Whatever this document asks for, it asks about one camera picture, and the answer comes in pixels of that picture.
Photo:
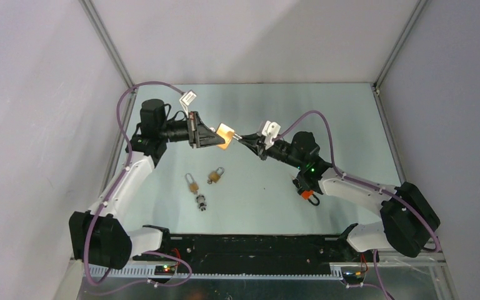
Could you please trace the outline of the large brass padlock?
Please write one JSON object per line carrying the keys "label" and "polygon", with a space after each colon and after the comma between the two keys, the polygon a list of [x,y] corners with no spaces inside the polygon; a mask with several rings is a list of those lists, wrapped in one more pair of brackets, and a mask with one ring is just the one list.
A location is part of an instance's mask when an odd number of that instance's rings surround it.
{"label": "large brass padlock", "polygon": [[226,150],[230,145],[231,141],[234,139],[235,130],[224,123],[220,123],[216,129],[216,134],[223,138],[224,142],[218,147],[222,150]]}

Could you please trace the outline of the orange black padlock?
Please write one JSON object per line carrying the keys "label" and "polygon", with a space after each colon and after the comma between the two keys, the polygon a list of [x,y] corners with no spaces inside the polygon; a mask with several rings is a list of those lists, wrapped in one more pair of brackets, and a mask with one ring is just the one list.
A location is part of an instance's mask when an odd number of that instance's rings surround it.
{"label": "orange black padlock", "polygon": [[299,193],[299,195],[313,206],[320,205],[320,200],[314,194],[314,191],[302,191]]}

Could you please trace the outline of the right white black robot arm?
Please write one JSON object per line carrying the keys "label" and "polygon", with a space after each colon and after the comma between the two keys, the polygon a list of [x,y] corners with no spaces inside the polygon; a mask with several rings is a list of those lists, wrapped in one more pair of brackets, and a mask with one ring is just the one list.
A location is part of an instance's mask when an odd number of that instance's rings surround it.
{"label": "right white black robot arm", "polygon": [[441,224],[417,186],[351,178],[319,155],[320,147],[311,132],[300,131],[291,142],[277,140],[271,147],[265,145],[262,134],[235,138],[262,160],[273,158],[297,168],[295,185],[300,193],[341,198],[380,217],[371,224],[352,224],[341,234],[338,251],[346,261],[355,261],[363,252],[375,249],[394,249],[415,258]]}

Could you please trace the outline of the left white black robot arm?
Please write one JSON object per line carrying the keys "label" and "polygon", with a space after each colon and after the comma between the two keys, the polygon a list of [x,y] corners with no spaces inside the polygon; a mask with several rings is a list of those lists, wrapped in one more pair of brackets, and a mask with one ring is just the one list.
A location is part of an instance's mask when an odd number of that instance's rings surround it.
{"label": "left white black robot arm", "polygon": [[121,172],[87,211],[76,211],[69,218],[75,259],[122,269],[131,258],[147,251],[161,261],[172,254],[173,244],[165,239],[168,229],[152,225],[132,231],[124,229],[123,221],[130,202],[158,165],[168,143],[186,141],[197,149],[222,145],[225,140],[207,127],[196,111],[189,112],[181,120],[168,119],[167,106],[160,99],[149,99],[141,104],[141,121],[129,141],[127,161]]}

